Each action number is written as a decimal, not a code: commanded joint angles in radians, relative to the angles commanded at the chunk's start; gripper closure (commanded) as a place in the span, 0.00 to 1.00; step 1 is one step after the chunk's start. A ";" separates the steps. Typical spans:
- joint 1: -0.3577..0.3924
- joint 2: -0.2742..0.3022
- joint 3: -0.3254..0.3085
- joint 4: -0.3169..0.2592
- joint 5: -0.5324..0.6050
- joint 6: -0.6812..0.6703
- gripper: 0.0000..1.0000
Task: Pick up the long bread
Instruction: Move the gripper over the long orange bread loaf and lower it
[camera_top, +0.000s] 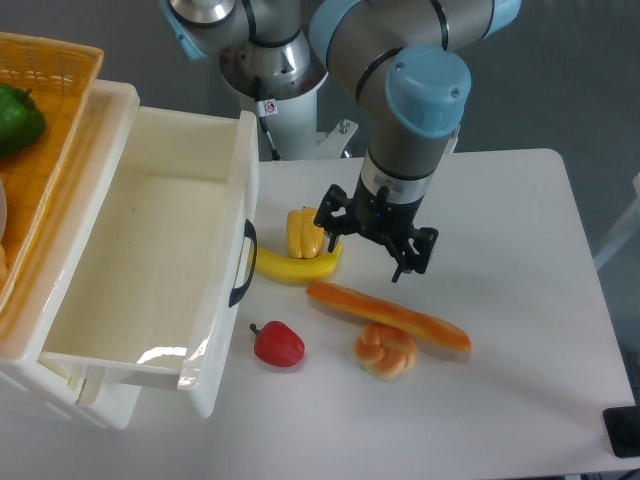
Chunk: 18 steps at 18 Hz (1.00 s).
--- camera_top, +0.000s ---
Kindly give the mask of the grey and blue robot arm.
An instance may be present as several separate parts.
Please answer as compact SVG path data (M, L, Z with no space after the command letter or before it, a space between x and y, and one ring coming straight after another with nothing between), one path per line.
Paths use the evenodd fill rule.
M438 233L416 213L452 150L471 89L458 50L509 25L517 1L163 1L185 55L219 59L258 121L265 160L309 159L327 146L317 92L338 82L373 136L353 194L331 186L316 216L331 244L357 234L386 248L398 274L423 273Z

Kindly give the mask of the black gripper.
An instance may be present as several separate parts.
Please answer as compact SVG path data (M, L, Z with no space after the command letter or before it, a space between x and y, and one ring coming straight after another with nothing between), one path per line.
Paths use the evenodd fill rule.
M378 243L391 241L397 268L392 282L402 274L424 274L430 262L439 231L431 227L416 228L413 221L422 198L410 203L391 201L391 190L381 186L382 193L372 193L359 179L353 198L332 184L317 209L314 225L328 238L328 251L333 252L341 235L358 233Z

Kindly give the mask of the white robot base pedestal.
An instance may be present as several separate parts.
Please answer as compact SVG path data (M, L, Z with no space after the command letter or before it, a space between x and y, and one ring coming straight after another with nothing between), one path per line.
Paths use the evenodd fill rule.
M343 118L328 132L318 129L318 91L328 74L302 33L278 46L231 45L220 69L240 107L257 118L262 161L339 158L359 128Z

